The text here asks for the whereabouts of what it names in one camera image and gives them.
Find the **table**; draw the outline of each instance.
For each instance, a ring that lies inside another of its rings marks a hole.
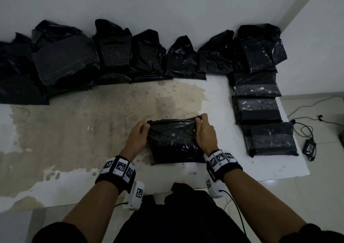
[[[235,125],[223,76],[116,84],[69,93],[50,106],[0,105],[0,212],[75,204],[93,186],[105,160],[118,154],[139,120],[209,115],[218,146],[229,150],[258,181],[309,175],[299,157],[247,155]],[[277,99],[282,119],[286,114]],[[145,149],[133,162],[144,194],[170,191],[174,182],[205,188],[205,164],[150,165]]]

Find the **forearm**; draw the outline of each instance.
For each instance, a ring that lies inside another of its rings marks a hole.
[[[63,219],[75,225],[88,243],[100,243],[108,227],[118,189],[108,181],[99,181]]]
[[[240,169],[227,172],[224,182],[247,223],[262,242],[278,242],[306,222],[259,182]]]

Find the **person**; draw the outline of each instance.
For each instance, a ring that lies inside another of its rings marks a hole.
[[[207,114],[196,117],[196,141],[207,156],[219,150]],[[146,146],[150,126],[140,121],[120,152],[132,162]],[[262,242],[344,242],[344,235],[307,224],[290,207],[245,173],[239,164],[222,180],[242,215]],[[100,243],[108,228],[120,185],[100,179],[62,222],[42,228],[32,242]],[[224,210],[205,191],[174,184],[165,205],[142,201],[114,242],[250,242]]]

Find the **black plastic bag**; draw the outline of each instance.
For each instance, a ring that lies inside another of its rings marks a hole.
[[[133,37],[130,67],[133,82],[166,79],[166,49],[161,46],[157,31],[146,30]]]
[[[42,21],[32,31],[32,41],[33,61],[49,97],[92,88],[100,71],[90,37],[77,28]]]
[[[293,124],[290,122],[242,125],[248,154],[255,155],[294,155],[298,152],[293,137]]]
[[[236,96],[282,96],[276,84],[274,72],[259,72],[253,75],[234,72],[228,75],[228,80]]]
[[[238,37],[249,74],[266,70],[287,59],[280,35],[280,28],[271,24],[240,26]]]
[[[181,36],[174,42],[167,52],[166,59],[165,76],[206,80],[205,73],[197,71],[200,56],[193,50],[187,36]]]
[[[49,104],[32,52],[31,39],[20,33],[11,43],[0,42],[0,103]]]
[[[237,124],[254,125],[282,122],[274,97],[249,98],[232,96],[232,104]]]
[[[199,72],[225,76],[234,71],[233,35],[233,31],[226,30],[199,48]]]
[[[108,20],[95,21],[97,33],[92,37],[100,62],[101,76],[96,84],[130,83],[129,62],[132,35]]]
[[[155,163],[205,163],[196,142],[195,118],[148,121],[148,143]]]

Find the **black sleeve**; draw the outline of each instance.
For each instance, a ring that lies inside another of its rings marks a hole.
[[[322,231],[314,224],[306,224],[299,232],[280,239],[279,243],[344,242],[344,235],[334,231]]]
[[[87,240],[81,231],[74,225],[64,222],[55,222],[42,228],[32,239],[32,243],[41,242],[87,243]]]

